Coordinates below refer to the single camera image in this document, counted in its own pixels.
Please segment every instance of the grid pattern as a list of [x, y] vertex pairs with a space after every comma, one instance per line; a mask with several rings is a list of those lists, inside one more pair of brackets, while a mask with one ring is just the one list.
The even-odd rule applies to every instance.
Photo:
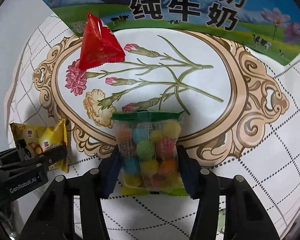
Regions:
[[[9, 123], [55, 124], [54, 119], [48, 117], [47, 110], [40, 105], [39, 92], [32, 83], [32, 73], [52, 46], [72, 34], [56, 15], [48, 17], [34, 31], [20, 62], [17, 85], [10, 104]], [[279, 84], [290, 107], [276, 122], [266, 125], [265, 136], [257, 146], [245, 149], [240, 159], [228, 157], [223, 163], [211, 167], [211, 170], [224, 177], [243, 175], [283, 237], [300, 208], [300, 55], [284, 68], [264, 55], [250, 52], [265, 62], [268, 75]], [[7, 133], [9, 145], [13, 147], [11, 131], [8, 129]], [[100, 159], [79, 153], [74, 141], [71, 142], [71, 148], [67, 177], [80, 176], [98, 166]], [[49, 172], [51, 179], [58, 174], [59, 171]], [[111, 239], [157, 239], [161, 236], [189, 238], [198, 201], [165, 195], [124, 196], [121, 195], [122, 182], [120, 176], [114, 193], [108, 200], [102, 200]], [[36, 194], [41, 196], [44, 189], [38, 189]], [[78, 197], [74, 200], [74, 206], [75, 229], [82, 236]], [[225, 199], [220, 197], [219, 209], [224, 208]], [[222, 234], [217, 235], [217, 239], [222, 238]]]

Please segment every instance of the red snack package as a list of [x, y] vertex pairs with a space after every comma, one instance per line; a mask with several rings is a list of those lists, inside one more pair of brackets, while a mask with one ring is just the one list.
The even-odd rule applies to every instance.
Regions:
[[79, 69], [87, 70], [107, 62], [122, 62], [124, 58], [125, 53], [109, 27], [99, 18], [88, 13]]

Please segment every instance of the ornate oval frame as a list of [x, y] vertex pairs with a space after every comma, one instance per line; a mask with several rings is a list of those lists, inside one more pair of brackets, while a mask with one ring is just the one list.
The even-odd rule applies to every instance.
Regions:
[[[227, 156], [240, 157], [246, 147], [256, 146], [263, 138], [266, 123], [274, 122], [289, 108], [276, 81], [267, 75], [265, 65], [243, 45], [212, 35], [181, 31], [211, 46], [223, 60], [231, 84], [229, 103], [222, 115], [204, 129], [179, 138], [190, 157], [202, 166], [214, 166]], [[33, 73], [33, 83], [40, 91], [40, 103], [49, 116], [68, 120], [77, 149], [88, 156], [108, 157], [116, 144], [115, 137], [81, 119], [63, 100], [58, 88], [58, 69], [76, 51], [82, 38], [64, 38], [48, 53], [47, 59]], [[268, 91], [271, 106], [267, 107]]]

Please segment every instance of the metal pin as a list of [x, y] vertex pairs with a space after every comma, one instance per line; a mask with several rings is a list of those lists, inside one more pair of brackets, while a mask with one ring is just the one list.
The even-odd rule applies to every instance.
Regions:
[[244, 181], [244, 177], [242, 177], [241, 175], [237, 175], [235, 176], [235, 179], [239, 182], [243, 182]]
[[208, 175], [210, 173], [210, 171], [208, 169], [201, 169], [201, 174], [203, 175]]
[[96, 175], [98, 173], [99, 173], [99, 170], [97, 168], [93, 168], [93, 169], [90, 170], [91, 175]]
[[58, 176], [56, 176], [55, 180], [56, 180], [57, 182], [61, 182], [61, 181], [63, 181], [64, 178], [65, 178], [64, 176], [58, 175]]

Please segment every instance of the yellow snack package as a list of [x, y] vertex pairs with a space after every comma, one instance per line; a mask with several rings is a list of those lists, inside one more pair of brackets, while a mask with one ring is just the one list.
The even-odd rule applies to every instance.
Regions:
[[[11, 123], [11, 131], [16, 146], [25, 147], [25, 159], [34, 158], [37, 154], [43, 153], [51, 148], [67, 145], [66, 120], [62, 119], [55, 126], [35, 126], [20, 123]], [[61, 160], [49, 167], [50, 170], [60, 169], [68, 173], [66, 160]]]

